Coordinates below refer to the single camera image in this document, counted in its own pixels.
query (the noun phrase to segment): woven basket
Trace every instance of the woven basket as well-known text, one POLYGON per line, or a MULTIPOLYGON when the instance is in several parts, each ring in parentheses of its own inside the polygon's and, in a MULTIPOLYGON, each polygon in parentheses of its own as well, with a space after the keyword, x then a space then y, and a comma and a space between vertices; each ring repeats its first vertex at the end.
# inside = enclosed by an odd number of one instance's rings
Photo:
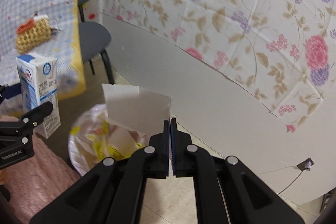
POLYGON ((31 28, 17 35, 16 49, 19 54, 24 54, 49 39, 51 39, 51 27, 49 21, 42 18, 35 22, 31 28))

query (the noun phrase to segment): power cord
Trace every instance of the power cord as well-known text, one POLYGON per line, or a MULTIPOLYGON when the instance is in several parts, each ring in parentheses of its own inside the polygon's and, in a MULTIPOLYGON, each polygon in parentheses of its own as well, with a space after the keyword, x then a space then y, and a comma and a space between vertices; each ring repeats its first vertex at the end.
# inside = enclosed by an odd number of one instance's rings
POLYGON ((301 175, 303 171, 300 172, 300 174, 285 188, 283 189, 278 195, 280 195, 283 191, 287 190, 301 175))
POLYGON ((306 162, 304 165, 304 169, 300 172, 300 174, 285 188, 283 189, 280 193, 278 193, 278 195, 280 195, 282 192, 286 191, 301 175, 305 170, 310 171, 311 167, 312 167, 312 163, 310 161, 306 162))

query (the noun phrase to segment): chair leg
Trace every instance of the chair leg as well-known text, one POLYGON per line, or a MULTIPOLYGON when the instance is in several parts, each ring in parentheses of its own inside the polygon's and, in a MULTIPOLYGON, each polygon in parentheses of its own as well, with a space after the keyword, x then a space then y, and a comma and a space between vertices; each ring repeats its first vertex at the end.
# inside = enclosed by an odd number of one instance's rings
POLYGON ((106 70, 106 74, 107 74, 107 78, 109 80, 109 83, 114 85, 114 79, 113 79, 113 74, 112 74, 112 67, 111 67, 111 63, 110 63, 110 59, 109 56, 106 52, 105 49, 103 49, 100 52, 101 58, 103 59, 104 62, 104 66, 105 66, 105 70, 106 70))
POLYGON ((91 67, 92 74, 93 74, 93 75, 96 75, 96 74, 95 74, 95 69, 93 68, 93 64, 92 64, 92 60, 91 60, 91 59, 89 60, 89 63, 90 63, 90 67, 91 67))

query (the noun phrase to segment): chair seat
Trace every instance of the chair seat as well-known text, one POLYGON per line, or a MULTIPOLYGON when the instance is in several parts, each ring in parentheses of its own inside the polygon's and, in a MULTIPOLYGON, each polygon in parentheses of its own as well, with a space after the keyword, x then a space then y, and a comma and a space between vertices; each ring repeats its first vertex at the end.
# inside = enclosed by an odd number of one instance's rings
POLYGON ((79 39, 83 62, 100 53, 111 41, 111 35, 97 22, 79 23, 79 39))

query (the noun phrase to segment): black clamp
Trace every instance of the black clamp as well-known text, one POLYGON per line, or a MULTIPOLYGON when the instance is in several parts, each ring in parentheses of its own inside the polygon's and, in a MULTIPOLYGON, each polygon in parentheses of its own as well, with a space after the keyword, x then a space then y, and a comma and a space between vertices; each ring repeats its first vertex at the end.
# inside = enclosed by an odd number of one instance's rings
POLYGON ((199 224, 304 224, 238 158, 216 158, 192 144, 176 119, 129 159, 105 158, 30 223, 139 224, 147 178, 168 176, 170 143, 174 175, 194 179, 199 224))
POLYGON ((46 102, 17 122, 0 122, 0 170, 34 156, 33 129, 52 111, 53 104, 46 102))

